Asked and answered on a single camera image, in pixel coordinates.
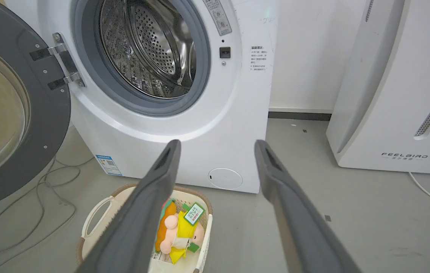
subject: black baseboard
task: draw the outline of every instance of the black baseboard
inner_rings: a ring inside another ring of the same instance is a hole
[[[306,121],[329,121],[331,114],[269,112],[269,119],[304,119]]]

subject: door hinge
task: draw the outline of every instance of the door hinge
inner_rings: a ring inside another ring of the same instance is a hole
[[[66,84],[76,82],[78,86],[84,87],[85,83],[83,82],[82,77],[80,76],[75,63],[73,62],[70,52],[68,51],[68,45],[66,45],[64,42],[62,34],[58,32],[54,33],[53,40],[55,41],[55,46],[48,48],[48,53],[50,53],[50,55],[59,56],[60,60],[62,61],[67,71],[65,77],[63,78],[64,82]]]

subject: white plastic basket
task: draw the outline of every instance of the white plastic basket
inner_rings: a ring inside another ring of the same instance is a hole
[[[83,224],[82,234],[80,241],[77,246],[77,261],[82,263],[83,259],[87,256],[93,245],[100,238],[102,233],[105,231],[112,218],[121,208],[122,204],[127,200],[129,195],[132,193],[136,184],[125,185],[124,187],[116,190],[111,196],[100,201],[90,211],[85,223]],[[210,243],[210,231],[211,224],[213,222],[213,209],[208,199],[201,193],[190,190],[188,188],[182,188],[175,186],[171,198],[175,199],[177,212],[186,211],[183,208],[183,204],[192,206],[194,203],[198,203],[205,209],[207,213],[204,213],[200,218],[200,224],[205,229],[205,238],[201,245],[200,251],[192,253],[186,252],[186,257],[182,257],[175,265],[169,261],[161,261],[161,259],[155,259],[156,256],[151,256],[151,262],[149,264],[149,273],[158,272],[170,272],[170,273],[202,273],[205,266],[206,255],[208,253],[208,244]],[[92,222],[93,217],[99,211],[104,204],[109,204],[109,207],[104,212],[97,224],[91,229],[90,233],[87,233],[89,226]]]

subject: gray cable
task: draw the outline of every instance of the gray cable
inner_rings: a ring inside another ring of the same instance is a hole
[[[23,195],[21,195],[20,197],[18,197],[16,200],[14,200],[11,204],[9,204],[5,209],[3,209],[3,211],[2,212],[0,212],[0,216],[5,212],[5,211],[7,211],[12,205],[14,205],[17,201],[19,201],[21,198],[23,198],[25,195],[27,195],[28,193],[30,193],[31,191],[33,191],[33,190],[36,190],[36,199],[38,200],[38,203],[40,204],[40,207],[41,207],[41,215],[40,215],[40,218],[38,219],[38,221],[36,222],[36,224],[33,226],[33,228],[28,232],[28,234],[25,236],[25,237],[23,237],[21,240],[19,240],[18,242],[16,242],[16,243],[14,243],[14,244],[12,244],[12,245],[10,245],[10,246],[7,246],[7,247],[5,247],[5,248],[2,248],[2,249],[0,249],[0,253],[2,253],[2,252],[4,252],[4,251],[7,251],[7,250],[10,250],[10,249],[12,249],[13,247],[16,247],[17,245],[19,245],[19,244],[21,244],[22,242],[24,242],[35,230],[36,230],[36,228],[38,228],[38,225],[40,225],[40,223],[41,223],[41,221],[42,221],[42,219],[43,219],[43,216],[45,215],[45,206],[43,205],[43,203],[41,202],[41,199],[40,199],[40,195],[38,194],[38,187],[41,185],[41,184],[44,184],[45,185],[45,187],[47,187],[47,188],[50,188],[52,191],[53,191],[53,193],[57,196],[57,198],[58,199],[60,199],[62,202],[64,202],[64,203],[66,203],[66,204],[68,204],[69,206],[71,206],[72,208],[73,208],[73,212],[70,214],[70,216],[65,220],[65,221],[63,221],[60,225],[58,225],[55,229],[53,229],[50,233],[48,233],[46,236],[44,236],[41,240],[39,240],[39,241],[37,241],[36,243],[34,243],[33,245],[31,245],[31,246],[29,246],[29,247],[27,247],[26,249],[24,249],[24,250],[22,250],[22,251],[20,251],[19,253],[17,253],[17,254],[15,254],[14,256],[12,256],[11,258],[9,258],[9,259],[7,259],[7,260],[5,260],[4,262],[2,262],[1,264],[0,264],[0,267],[1,266],[3,266],[5,263],[7,263],[8,261],[11,261],[12,259],[14,259],[14,258],[16,258],[17,256],[19,256],[19,255],[21,255],[21,254],[23,254],[24,252],[26,252],[27,250],[29,250],[29,249],[31,249],[32,247],[35,247],[36,245],[38,245],[40,242],[42,242],[43,240],[45,240],[46,238],[48,238],[50,235],[52,235],[55,231],[57,231],[59,228],[61,228],[65,223],[67,223],[68,222],[68,220],[70,220],[74,215],[75,215],[75,212],[77,211],[77,207],[73,204],[73,203],[71,203],[70,201],[68,201],[68,200],[66,200],[66,199],[64,199],[63,197],[61,197],[56,191],[55,191],[55,189],[54,188],[56,188],[56,187],[60,187],[60,186],[62,186],[62,185],[66,185],[66,184],[68,184],[68,183],[71,183],[71,182],[73,182],[79,175],[80,175],[80,173],[81,173],[81,169],[80,169],[80,167],[81,166],[83,166],[83,165],[85,165],[85,164],[87,164],[88,162],[90,162],[92,159],[94,159],[93,157],[91,158],[91,159],[89,159],[89,160],[87,160],[87,161],[85,161],[85,162],[83,162],[83,163],[81,163],[81,164],[79,164],[79,165],[67,165],[67,164],[64,164],[64,163],[62,163],[62,162],[60,162],[60,161],[58,161],[57,160],[57,157],[56,157],[56,155],[55,155],[55,157],[53,158],[53,160],[52,160],[52,163],[50,164],[50,166],[49,166],[49,168],[48,168],[48,170],[47,170],[47,172],[40,178],[40,179],[38,179],[38,181],[36,182],[36,186],[34,187],[34,188],[32,188],[31,190],[28,190],[26,193],[24,193]],[[61,164],[62,166],[61,167],[59,167],[59,168],[57,168],[57,169],[54,169],[54,170],[52,170],[52,167],[53,167],[53,165],[55,164],[55,162],[58,162],[59,164]],[[47,181],[47,176],[49,175],[49,174],[51,174],[51,173],[53,173],[54,171],[58,171],[58,170],[60,170],[60,169],[66,169],[66,168],[76,168],[77,169],[77,174],[73,177],[73,178],[71,178],[70,180],[68,180],[68,181],[66,181],[66,182],[64,182],[64,183],[61,183],[61,184],[57,184],[57,185],[52,185],[52,184],[50,184],[50,182],[49,181]]]

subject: brown basket rim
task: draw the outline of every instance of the brown basket rim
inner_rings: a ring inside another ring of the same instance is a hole
[[[129,184],[123,185],[121,188],[119,188],[116,191],[114,191],[111,194],[111,196],[112,197],[116,197],[118,194],[120,194],[124,190],[127,190],[128,188],[136,187],[137,184],[138,183],[129,183]],[[183,187],[180,187],[178,185],[175,185],[174,190],[180,191],[180,192],[189,193],[189,194],[196,195],[196,196],[200,197],[201,200],[203,200],[205,202],[205,204],[206,204],[206,207],[208,209],[208,214],[213,215],[213,208],[211,206],[210,201],[208,201],[208,198],[206,198],[206,196],[203,195],[201,192],[198,192],[196,190],[191,190],[190,188],[183,188]],[[76,251],[77,263],[78,264],[80,264],[80,263],[83,262],[82,250],[83,250],[83,244],[84,243],[85,243],[85,239],[83,237],[80,237],[80,240],[78,241],[78,244],[77,244],[77,251]]]

